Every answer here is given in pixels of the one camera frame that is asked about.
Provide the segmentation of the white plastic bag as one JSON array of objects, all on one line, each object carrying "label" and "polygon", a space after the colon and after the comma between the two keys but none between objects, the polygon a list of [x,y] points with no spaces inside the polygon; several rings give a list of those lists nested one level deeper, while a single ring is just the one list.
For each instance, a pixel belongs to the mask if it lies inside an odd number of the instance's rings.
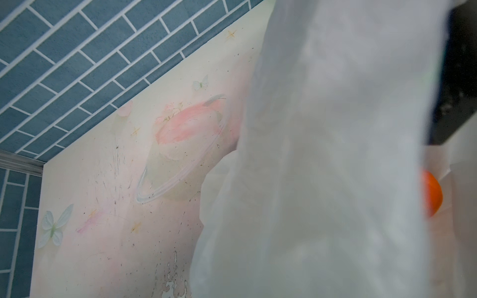
[{"label": "white plastic bag", "polygon": [[424,144],[461,1],[277,1],[194,298],[429,298]]}]

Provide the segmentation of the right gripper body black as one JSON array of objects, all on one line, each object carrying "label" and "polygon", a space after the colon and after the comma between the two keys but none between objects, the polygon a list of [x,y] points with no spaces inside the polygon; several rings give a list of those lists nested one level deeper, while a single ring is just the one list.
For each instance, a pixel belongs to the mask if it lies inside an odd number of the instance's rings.
[{"label": "right gripper body black", "polygon": [[444,144],[476,112],[477,2],[465,1],[448,17],[448,41],[427,144]]}]

